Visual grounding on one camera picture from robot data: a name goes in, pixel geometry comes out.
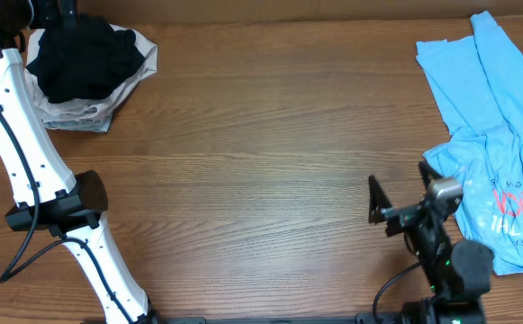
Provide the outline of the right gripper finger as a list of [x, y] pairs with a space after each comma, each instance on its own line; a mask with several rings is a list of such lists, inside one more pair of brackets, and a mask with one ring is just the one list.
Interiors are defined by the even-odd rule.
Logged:
[[442, 178], [442, 175], [431, 167], [425, 160], [419, 162], [419, 173], [426, 189], [428, 189], [433, 180]]
[[368, 185], [370, 197], [368, 222], [372, 224], [383, 222], [385, 221], [383, 215], [386, 210], [392, 208], [392, 204], [374, 175], [368, 177]]

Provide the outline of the black polo shirt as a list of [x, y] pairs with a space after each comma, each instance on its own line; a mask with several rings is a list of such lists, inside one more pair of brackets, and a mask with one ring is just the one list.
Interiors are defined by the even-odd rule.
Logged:
[[74, 27], [45, 30], [27, 69], [52, 104], [104, 99], [144, 63], [135, 41], [134, 31], [116, 31], [101, 17], [81, 14]]

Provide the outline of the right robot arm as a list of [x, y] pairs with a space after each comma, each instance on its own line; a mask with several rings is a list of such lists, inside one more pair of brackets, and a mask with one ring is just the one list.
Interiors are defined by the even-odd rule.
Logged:
[[[406, 248], [418, 262], [386, 282], [374, 297], [369, 313], [356, 315], [357, 323], [452, 324], [484, 323], [481, 297], [491, 290], [494, 254], [484, 244], [462, 239], [452, 243], [444, 227], [463, 200], [463, 187], [443, 177], [427, 162], [419, 163], [426, 189], [419, 202], [392, 205], [374, 175], [368, 177], [368, 222], [383, 223], [388, 237], [402, 234]], [[422, 269], [432, 295], [403, 304], [398, 312], [380, 312], [383, 293], [415, 269]]]

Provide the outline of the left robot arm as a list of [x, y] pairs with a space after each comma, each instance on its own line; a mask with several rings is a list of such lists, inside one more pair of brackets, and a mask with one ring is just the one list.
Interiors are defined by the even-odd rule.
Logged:
[[24, 77], [23, 30], [70, 28], [74, 1], [0, 1], [0, 157], [14, 197], [5, 219], [26, 234], [0, 276], [4, 283], [57, 246], [75, 257], [107, 323], [157, 323], [158, 313], [133, 279], [108, 225], [108, 198], [95, 171], [74, 175], [34, 111]]

